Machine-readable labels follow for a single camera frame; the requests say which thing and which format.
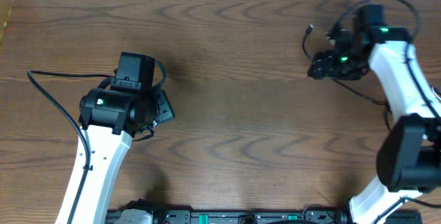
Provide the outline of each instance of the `cable connector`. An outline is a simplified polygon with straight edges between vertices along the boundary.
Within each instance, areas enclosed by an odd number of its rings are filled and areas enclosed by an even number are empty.
[[[308,28],[306,29],[306,34],[311,34],[313,29],[314,29],[314,26],[312,24],[309,24]]]

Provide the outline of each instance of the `green tape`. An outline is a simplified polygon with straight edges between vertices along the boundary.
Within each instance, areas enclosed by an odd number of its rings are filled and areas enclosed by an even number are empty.
[[[199,215],[199,224],[208,224],[208,214]]]

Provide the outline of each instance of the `wooden tabletop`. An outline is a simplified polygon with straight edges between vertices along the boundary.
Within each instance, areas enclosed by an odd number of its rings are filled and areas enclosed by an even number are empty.
[[[111,208],[138,198],[194,209],[342,205],[376,174],[383,108],[330,80],[309,80],[301,41],[312,23],[307,49],[330,48],[323,33],[355,1],[16,0],[0,48],[0,223],[54,222],[77,147],[26,70],[109,74],[122,51],[163,62],[176,119],[132,144]],[[441,86],[441,0],[408,1],[423,21],[420,64]],[[405,8],[381,3],[390,25],[412,28]],[[99,83],[38,80],[75,118]],[[373,74],[350,85],[384,98]],[[441,223],[439,211],[407,207]]]

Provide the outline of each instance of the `brown wooden surface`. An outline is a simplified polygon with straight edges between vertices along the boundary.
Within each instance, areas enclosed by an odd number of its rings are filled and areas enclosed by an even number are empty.
[[[14,0],[0,0],[0,44]]]
[[[110,207],[138,198],[195,209],[341,205],[376,173],[383,109],[307,79],[300,42],[312,23],[308,49],[328,48],[323,32],[354,1],[16,0],[0,48],[0,223],[53,222],[76,152],[74,130],[26,70],[111,73],[123,50],[164,63],[176,119],[132,145]],[[440,0],[409,1],[424,23],[422,69],[441,86]],[[404,8],[383,3],[390,24],[411,23]],[[98,83],[39,80],[72,116]],[[374,75],[351,85],[383,97]],[[420,211],[440,223],[440,212]]]

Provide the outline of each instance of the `wooden table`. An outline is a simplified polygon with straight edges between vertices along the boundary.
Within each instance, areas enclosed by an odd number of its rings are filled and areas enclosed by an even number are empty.
[[[138,198],[194,209],[341,205],[376,174],[383,108],[309,80],[301,40],[312,23],[307,49],[329,48],[323,33],[354,1],[16,0],[0,48],[0,223],[54,222],[77,147],[26,70],[109,74],[124,50],[163,62],[176,119],[132,145],[111,208]],[[441,86],[441,0],[409,1],[424,24],[420,64]],[[412,24],[405,8],[382,3],[390,24]],[[38,80],[75,117],[99,82]],[[373,74],[350,85],[384,98]],[[436,210],[407,207],[441,223]]]

